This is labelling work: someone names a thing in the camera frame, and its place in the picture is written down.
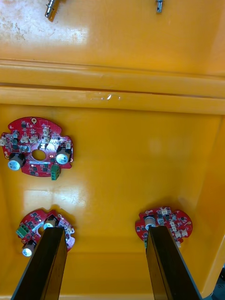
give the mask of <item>electrolytic capacitor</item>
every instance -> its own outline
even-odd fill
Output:
[[[145,229],[148,230],[149,226],[156,227],[156,221],[154,217],[146,217],[145,220]]]
[[[33,240],[30,240],[22,248],[22,254],[26,257],[29,257],[33,254],[36,243]]]
[[[11,153],[9,155],[8,167],[13,171],[18,171],[25,164],[25,155],[23,153]]]
[[[70,158],[70,150],[67,150],[65,148],[60,148],[60,150],[57,152],[56,155],[56,161],[60,165],[65,165],[69,162]]]

